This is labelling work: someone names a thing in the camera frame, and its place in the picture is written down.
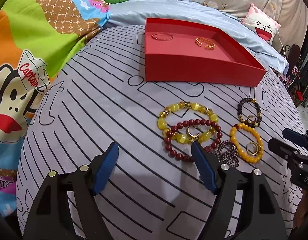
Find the jewelry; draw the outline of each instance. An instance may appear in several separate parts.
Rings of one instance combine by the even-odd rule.
[[[250,144],[253,144],[255,147],[256,147],[256,152],[251,152],[249,149],[248,149],[248,146]],[[256,142],[249,142],[248,144],[246,144],[246,152],[249,154],[249,155],[256,155],[258,153],[258,145]]]
[[[222,153],[222,150],[226,145],[230,145],[230,148]],[[235,168],[239,166],[237,147],[229,140],[223,141],[218,146],[217,152],[214,152],[214,155],[218,158],[221,164],[226,163]]]
[[[163,39],[163,38],[156,37],[157,35],[167,35],[167,36],[169,36],[170,38]],[[171,35],[171,34],[168,34],[168,33],[154,33],[154,34],[152,35],[152,38],[155,39],[155,40],[157,40],[157,41],[171,41],[171,40],[174,38],[174,36]]]
[[[249,156],[246,152],[244,152],[243,149],[241,149],[238,141],[236,140],[236,137],[235,137],[235,133],[238,129],[244,129],[245,131],[248,131],[250,132],[257,140],[257,148],[258,148],[258,151],[257,153],[252,157],[252,156]],[[239,124],[235,124],[234,127],[231,129],[231,132],[230,132],[230,141],[232,143],[235,144],[235,146],[237,147],[237,151],[238,151],[238,155],[246,162],[248,163],[257,163],[263,156],[264,154],[264,147],[263,147],[263,141],[262,141],[262,138],[261,136],[258,134],[258,132],[252,128],[252,127],[249,127],[248,125],[244,124],[244,123],[239,123]]]
[[[198,111],[202,114],[206,114],[212,122],[218,122],[218,116],[213,113],[212,109],[208,109],[206,106],[202,106],[198,103],[181,101],[177,104],[172,104],[170,106],[165,107],[164,110],[159,113],[159,117],[157,120],[158,128],[160,130],[165,130],[167,126],[165,118],[169,115],[169,113],[176,112],[179,109],[185,109],[185,108]]]
[[[202,46],[202,43],[207,43],[207,45],[205,45],[205,49],[210,49],[210,50],[213,50],[215,49],[215,43],[211,42],[210,40],[208,39],[205,39],[205,38],[196,38],[195,40],[195,43],[196,45],[198,46]]]
[[[249,115],[247,119],[245,120],[243,118],[243,112],[242,112],[242,107],[243,104],[246,102],[251,102],[254,104],[256,110],[257,110],[257,116],[256,115]],[[255,101],[254,98],[243,98],[239,103],[237,107],[237,113],[238,113],[238,118],[240,122],[248,125],[249,127],[255,128],[257,126],[260,126],[261,120],[262,120],[262,112],[259,104]]]
[[[207,131],[204,132],[203,134],[198,133],[197,135],[192,135],[189,132],[189,128],[193,126],[199,126],[199,125],[206,125],[211,126],[211,128]],[[190,134],[186,136],[185,134],[178,133],[178,130],[183,129],[184,127],[187,127],[187,134]],[[164,136],[164,143],[165,145],[165,150],[169,152],[171,157],[175,157],[177,160],[182,160],[184,162],[194,162],[193,158],[188,155],[183,155],[181,153],[177,153],[175,150],[173,150],[173,146],[171,145],[172,140],[176,140],[181,144],[191,144],[195,140],[197,140],[200,144],[203,142],[209,140],[212,136],[212,134],[216,133],[216,139],[215,142],[213,142],[210,146],[206,146],[204,149],[207,151],[212,151],[217,147],[218,144],[221,143],[221,138],[223,137],[223,134],[221,133],[222,128],[217,124],[217,122],[211,122],[210,120],[205,120],[205,119],[191,119],[188,121],[184,122],[179,122],[177,125],[172,126],[170,129],[165,129],[163,131],[163,136]]]

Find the light blue sheet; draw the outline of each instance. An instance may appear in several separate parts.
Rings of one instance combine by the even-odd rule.
[[[145,25],[146,18],[171,18],[203,23],[220,28],[257,58],[280,73],[287,72],[287,61],[266,41],[240,24],[234,16],[188,0],[129,0],[111,5],[111,17],[104,28]]]

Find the tiled floor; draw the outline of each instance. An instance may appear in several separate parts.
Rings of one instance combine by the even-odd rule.
[[[302,119],[305,130],[308,129],[308,108],[304,108],[303,106],[299,106],[297,111]]]

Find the open red box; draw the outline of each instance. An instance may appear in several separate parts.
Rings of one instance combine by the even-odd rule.
[[[152,38],[173,35],[170,41]],[[195,44],[198,37],[215,44],[214,50]],[[266,70],[237,41],[212,26],[162,18],[147,18],[145,30],[146,81],[185,81],[256,87]]]

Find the colorful blanket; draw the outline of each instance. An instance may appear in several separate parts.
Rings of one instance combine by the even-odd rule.
[[[43,95],[109,16],[103,0],[7,0],[0,11],[0,212],[4,216],[16,208],[20,151]]]

